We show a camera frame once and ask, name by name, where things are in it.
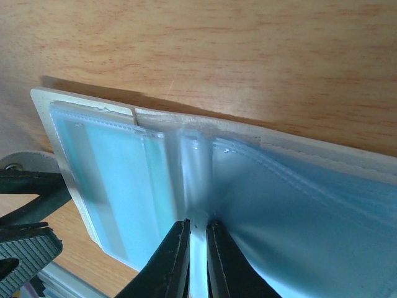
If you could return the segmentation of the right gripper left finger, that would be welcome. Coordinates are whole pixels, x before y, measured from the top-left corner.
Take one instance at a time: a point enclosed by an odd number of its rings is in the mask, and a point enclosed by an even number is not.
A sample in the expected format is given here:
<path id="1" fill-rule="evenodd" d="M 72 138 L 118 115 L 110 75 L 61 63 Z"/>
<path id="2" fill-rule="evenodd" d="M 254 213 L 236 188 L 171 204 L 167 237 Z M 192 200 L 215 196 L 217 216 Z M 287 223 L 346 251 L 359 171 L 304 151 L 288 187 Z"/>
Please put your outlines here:
<path id="1" fill-rule="evenodd" d="M 117 297 L 188 297 L 190 220 L 177 221 L 146 266 Z"/>

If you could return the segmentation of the teal card with stripe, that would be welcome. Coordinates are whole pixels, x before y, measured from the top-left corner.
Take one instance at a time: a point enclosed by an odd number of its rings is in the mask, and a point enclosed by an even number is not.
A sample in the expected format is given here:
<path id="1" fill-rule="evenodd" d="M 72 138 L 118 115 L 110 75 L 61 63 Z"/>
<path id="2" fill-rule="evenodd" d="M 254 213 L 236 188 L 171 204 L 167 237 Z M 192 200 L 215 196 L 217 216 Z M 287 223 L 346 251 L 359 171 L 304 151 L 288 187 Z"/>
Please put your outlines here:
<path id="1" fill-rule="evenodd" d="M 94 119 L 57 126 L 102 249 L 143 269 L 177 218 L 163 135 Z"/>

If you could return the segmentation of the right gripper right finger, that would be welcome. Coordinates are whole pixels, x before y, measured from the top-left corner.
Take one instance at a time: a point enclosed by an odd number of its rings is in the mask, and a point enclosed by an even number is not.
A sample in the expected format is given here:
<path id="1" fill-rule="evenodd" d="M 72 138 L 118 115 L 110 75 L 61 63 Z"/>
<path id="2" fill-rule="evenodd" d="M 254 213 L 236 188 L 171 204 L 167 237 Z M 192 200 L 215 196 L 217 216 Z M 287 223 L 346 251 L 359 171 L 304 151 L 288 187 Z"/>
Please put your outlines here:
<path id="1" fill-rule="evenodd" d="M 206 227 L 209 297 L 279 297 L 253 269 L 226 227 L 219 221 Z"/>

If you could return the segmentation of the beige card holder wallet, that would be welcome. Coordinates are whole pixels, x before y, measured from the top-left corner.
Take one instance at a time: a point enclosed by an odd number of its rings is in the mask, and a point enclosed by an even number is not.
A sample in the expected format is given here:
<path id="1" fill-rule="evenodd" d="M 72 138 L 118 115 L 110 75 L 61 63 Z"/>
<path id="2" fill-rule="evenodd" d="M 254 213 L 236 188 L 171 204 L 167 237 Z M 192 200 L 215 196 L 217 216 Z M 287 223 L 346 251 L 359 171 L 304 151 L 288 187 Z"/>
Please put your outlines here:
<path id="1" fill-rule="evenodd" d="M 117 122 L 163 135 L 176 221 L 191 222 L 194 297 L 207 296 L 205 228 L 215 219 L 283 297 L 396 296 L 395 157 L 54 89 L 30 95 L 100 247 L 58 135 L 60 120 Z"/>

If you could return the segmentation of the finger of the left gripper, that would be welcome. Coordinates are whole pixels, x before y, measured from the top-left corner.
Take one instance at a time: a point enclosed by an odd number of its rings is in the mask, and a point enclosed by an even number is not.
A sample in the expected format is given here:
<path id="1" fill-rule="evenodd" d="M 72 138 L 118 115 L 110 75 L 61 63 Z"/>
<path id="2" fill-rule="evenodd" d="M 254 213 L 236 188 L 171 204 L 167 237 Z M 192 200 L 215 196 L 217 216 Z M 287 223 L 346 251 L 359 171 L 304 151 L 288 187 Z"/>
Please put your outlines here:
<path id="1" fill-rule="evenodd" d="M 46 222 L 1 227 L 1 294 L 13 295 L 63 251 Z"/>
<path id="2" fill-rule="evenodd" d="M 2 169 L 1 194 L 37 196 L 26 205 L 2 216 L 2 227 L 38 223 L 71 200 L 60 173 Z"/>

